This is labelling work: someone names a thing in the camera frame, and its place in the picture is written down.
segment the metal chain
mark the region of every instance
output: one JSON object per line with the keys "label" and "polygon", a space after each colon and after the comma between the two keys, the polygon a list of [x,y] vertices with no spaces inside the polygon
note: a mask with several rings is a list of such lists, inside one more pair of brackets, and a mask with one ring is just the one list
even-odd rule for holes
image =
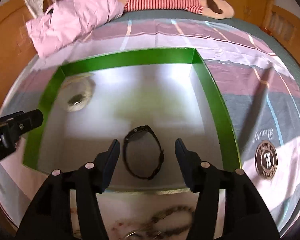
{"label": "metal chain", "polygon": [[[158,231],[154,229],[154,225],[158,223],[160,220],[165,219],[167,216],[170,216],[175,212],[184,212],[184,211],[189,212],[191,214],[191,222],[189,224],[184,225],[182,227],[167,229],[165,231]],[[182,232],[188,230],[191,227],[193,216],[194,216],[194,210],[193,208],[188,206],[179,205],[179,206],[167,208],[165,210],[159,211],[156,214],[154,214],[150,219],[150,221],[144,224],[144,226],[141,229],[128,233],[125,236],[125,239],[140,231],[145,232],[146,236],[152,239],[164,239],[166,237],[180,235]]]}

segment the bedsheet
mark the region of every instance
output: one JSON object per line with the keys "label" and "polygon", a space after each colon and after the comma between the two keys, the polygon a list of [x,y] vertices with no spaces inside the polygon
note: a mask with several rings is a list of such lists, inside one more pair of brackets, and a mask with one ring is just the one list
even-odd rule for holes
{"label": "bedsheet", "polygon": [[[300,215],[300,89],[280,57],[249,33],[211,19],[118,19],[46,59],[34,58],[16,81],[1,115],[32,110],[65,62],[153,47],[197,48],[225,100],[243,169],[282,235]],[[42,71],[46,78],[31,82]],[[272,180],[260,177],[255,168],[255,153],[263,140],[271,141],[278,155]],[[22,166],[22,154],[21,146],[0,163],[0,203],[16,225],[46,178]]]}

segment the red striped fabric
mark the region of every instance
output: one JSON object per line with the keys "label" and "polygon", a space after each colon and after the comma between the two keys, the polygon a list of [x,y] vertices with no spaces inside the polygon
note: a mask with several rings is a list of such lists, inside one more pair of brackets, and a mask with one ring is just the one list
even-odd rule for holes
{"label": "red striped fabric", "polygon": [[183,9],[201,14],[203,7],[199,0],[127,0],[124,6],[126,12],[149,9]]}

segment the pink pillowcase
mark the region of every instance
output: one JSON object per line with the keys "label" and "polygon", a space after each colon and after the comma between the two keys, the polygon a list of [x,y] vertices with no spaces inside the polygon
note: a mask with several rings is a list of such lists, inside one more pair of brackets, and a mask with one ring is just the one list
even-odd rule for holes
{"label": "pink pillowcase", "polygon": [[46,14],[26,23],[39,57],[47,57],[123,13],[118,0],[61,0]]}

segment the chain necklace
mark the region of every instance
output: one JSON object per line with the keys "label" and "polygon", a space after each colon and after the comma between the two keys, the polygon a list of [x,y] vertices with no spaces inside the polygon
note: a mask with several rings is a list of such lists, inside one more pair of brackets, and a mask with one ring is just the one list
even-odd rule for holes
{"label": "chain necklace", "polygon": [[[171,214],[173,214],[175,212],[188,212],[188,213],[190,213],[191,222],[184,225],[184,226],[167,229],[165,231],[155,230],[154,225],[156,223],[158,223],[160,220],[165,219],[167,216],[170,216]],[[194,209],[191,208],[191,207],[184,206],[184,205],[170,207],[170,208],[167,208],[165,210],[159,211],[156,214],[154,214],[149,222],[147,222],[145,224],[141,224],[139,229],[129,232],[124,237],[124,239],[128,239],[130,236],[137,236],[138,238],[143,238],[143,236],[139,234],[141,232],[144,232],[146,234],[146,236],[148,238],[151,238],[151,239],[164,239],[164,238],[167,238],[167,237],[179,235],[179,234],[181,234],[182,232],[188,230],[191,227],[193,216],[194,216]]]}

